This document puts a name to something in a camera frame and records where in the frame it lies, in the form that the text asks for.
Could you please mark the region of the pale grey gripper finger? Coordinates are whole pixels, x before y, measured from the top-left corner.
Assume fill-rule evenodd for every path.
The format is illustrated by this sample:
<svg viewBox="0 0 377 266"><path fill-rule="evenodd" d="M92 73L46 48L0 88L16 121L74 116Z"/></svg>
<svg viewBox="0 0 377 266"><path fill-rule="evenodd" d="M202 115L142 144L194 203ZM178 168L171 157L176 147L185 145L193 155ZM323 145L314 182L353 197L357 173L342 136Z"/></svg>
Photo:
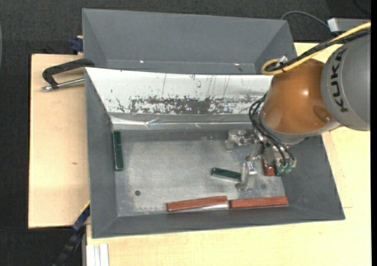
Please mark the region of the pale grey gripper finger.
<svg viewBox="0 0 377 266"><path fill-rule="evenodd" d="M246 161L242 165L240 182L236 184L238 191L248 191L254 187L254 183L257 177L257 171L254 164L250 161Z"/></svg>
<svg viewBox="0 0 377 266"><path fill-rule="evenodd" d="M227 151L231 151L235 146L250 145L253 140L253 132L244 129L231 129L228 131L225 147Z"/></svg>

